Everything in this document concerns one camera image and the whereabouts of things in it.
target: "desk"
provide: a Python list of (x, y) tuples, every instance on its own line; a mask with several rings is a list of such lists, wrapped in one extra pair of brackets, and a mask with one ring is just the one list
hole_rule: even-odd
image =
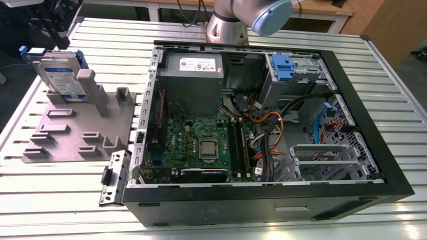
[[(149, 20), (158, 22), (158, 9), (178, 9), (176, 0), (84, 0), (86, 4), (102, 4), (116, 6), (132, 6), (148, 8)], [(213, 11), (214, 0), (204, 0), (205, 10)], [(184, 10), (197, 10), (198, 0), (180, 0), (180, 5)], [(353, 15), (353, 10), (345, 3), (342, 8), (330, 5), (329, 1), (305, 0), (301, 2), (301, 16), (302, 19), (326, 20), (332, 21), (328, 28), (329, 34), (338, 34), (348, 17)], [(293, 8), (290, 18), (298, 16), (298, 5)]]
[[(142, 102), (153, 40), (204, 42), (204, 28), (85, 18), (69, 35), (105, 91), (128, 87)], [(106, 162), (24, 164), (22, 150), (48, 89), (37, 77), (0, 135), (0, 236), (21, 240), (360, 240), (427, 236), (427, 115), (374, 46), (354, 35), (248, 31), (250, 45), (334, 52), (414, 195), (328, 221), (145, 228), (125, 207), (98, 208)], [(136, 132), (130, 132), (130, 141)]]

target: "open computer tower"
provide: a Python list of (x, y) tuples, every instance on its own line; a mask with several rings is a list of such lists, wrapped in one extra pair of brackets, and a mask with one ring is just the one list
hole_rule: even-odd
[(154, 42), (100, 206), (145, 226), (342, 218), (413, 194), (332, 51)]

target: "motherboard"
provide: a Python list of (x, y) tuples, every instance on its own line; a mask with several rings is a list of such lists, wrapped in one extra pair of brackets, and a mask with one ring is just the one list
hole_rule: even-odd
[(169, 119), (164, 152), (149, 153), (152, 182), (252, 182), (253, 135), (242, 119)]

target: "blue hard drive label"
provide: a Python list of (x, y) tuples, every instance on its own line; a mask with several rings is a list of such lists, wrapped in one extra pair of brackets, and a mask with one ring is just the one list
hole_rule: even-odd
[(46, 67), (44, 68), (44, 71), (48, 73), (72, 73), (73, 70), (66, 67)]
[(76, 74), (72, 68), (45, 67), (44, 71), (54, 90), (66, 100), (80, 101), (85, 97), (85, 92), (76, 81)]

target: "blue drive latch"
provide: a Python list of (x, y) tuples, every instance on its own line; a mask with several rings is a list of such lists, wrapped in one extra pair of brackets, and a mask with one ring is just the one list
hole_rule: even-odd
[(272, 54), (272, 67), (278, 81), (289, 81), (294, 74), (294, 64), (286, 54)]

